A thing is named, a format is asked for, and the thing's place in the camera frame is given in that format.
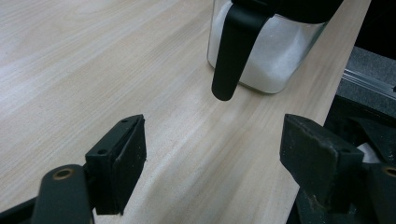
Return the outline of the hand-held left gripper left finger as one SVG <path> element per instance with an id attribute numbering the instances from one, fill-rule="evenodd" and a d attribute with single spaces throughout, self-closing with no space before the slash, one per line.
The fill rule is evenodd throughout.
<path id="1" fill-rule="evenodd" d="M 123 214 L 147 158 L 144 125 L 143 115 L 120 120 L 85 155 L 97 215 Z"/>

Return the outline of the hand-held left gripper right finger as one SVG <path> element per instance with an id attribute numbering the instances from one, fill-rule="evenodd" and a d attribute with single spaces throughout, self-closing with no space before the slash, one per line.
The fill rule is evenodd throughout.
<path id="1" fill-rule="evenodd" d="M 352 177 L 363 160 L 360 150 L 311 119 L 287 114 L 279 156 L 311 202 L 329 212 L 349 209 Z"/>

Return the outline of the aluminium floor rail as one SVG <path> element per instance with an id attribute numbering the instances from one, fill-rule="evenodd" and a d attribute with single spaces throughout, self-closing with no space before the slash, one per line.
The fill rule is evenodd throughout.
<path id="1" fill-rule="evenodd" d="M 396 101 L 396 86 L 394 85 L 349 69 L 344 71 L 342 79 Z"/>

